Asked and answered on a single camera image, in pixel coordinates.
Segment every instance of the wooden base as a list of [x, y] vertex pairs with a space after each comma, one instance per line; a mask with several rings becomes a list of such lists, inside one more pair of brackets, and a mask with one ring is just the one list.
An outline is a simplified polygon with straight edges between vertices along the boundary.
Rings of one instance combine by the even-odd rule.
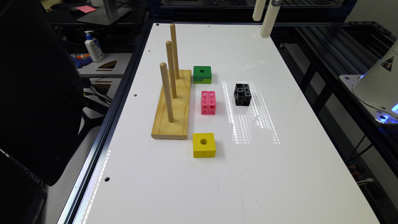
[[152, 138], [184, 140], [188, 132], [189, 98], [191, 90], [191, 70], [180, 70], [180, 78], [175, 80], [177, 98], [172, 98], [174, 122], [167, 117], [163, 87], [157, 104]]

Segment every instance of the black lego-like block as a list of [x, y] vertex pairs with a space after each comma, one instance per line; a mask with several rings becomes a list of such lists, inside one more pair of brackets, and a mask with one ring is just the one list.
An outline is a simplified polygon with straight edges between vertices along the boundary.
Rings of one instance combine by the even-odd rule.
[[252, 97], [249, 84], [236, 84], [234, 96], [236, 106], [249, 106]]

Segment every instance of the pink lego-like block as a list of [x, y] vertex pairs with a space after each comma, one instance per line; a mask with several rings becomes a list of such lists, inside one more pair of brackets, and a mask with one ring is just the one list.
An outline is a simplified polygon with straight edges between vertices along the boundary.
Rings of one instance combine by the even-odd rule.
[[214, 115], [216, 114], [216, 92], [215, 91], [202, 91], [201, 92], [201, 114]]

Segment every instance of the green block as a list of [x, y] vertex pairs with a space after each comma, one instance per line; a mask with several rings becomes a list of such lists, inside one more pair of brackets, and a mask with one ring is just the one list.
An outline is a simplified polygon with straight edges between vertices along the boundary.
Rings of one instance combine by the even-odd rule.
[[193, 81], [194, 82], [202, 82], [203, 81], [203, 77], [193, 77]]
[[203, 79], [202, 82], [193, 81], [193, 84], [211, 84], [211, 79]]
[[210, 66], [194, 66], [193, 67], [193, 79], [211, 79], [211, 67]]
[[203, 84], [211, 84], [211, 79], [203, 79]]

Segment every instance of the white bottle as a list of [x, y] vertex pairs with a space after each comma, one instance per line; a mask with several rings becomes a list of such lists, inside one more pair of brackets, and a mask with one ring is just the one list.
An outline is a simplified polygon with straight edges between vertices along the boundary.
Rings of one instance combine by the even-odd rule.
[[85, 45], [87, 47], [88, 53], [90, 54], [91, 59], [93, 59], [93, 62], [100, 62], [102, 58], [104, 58], [104, 54], [102, 54], [102, 50], [100, 44], [98, 43], [98, 40], [96, 38], [93, 38], [90, 34], [94, 31], [89, 30], [85, 32], [87, 38], [87, 40], [85, 41]]

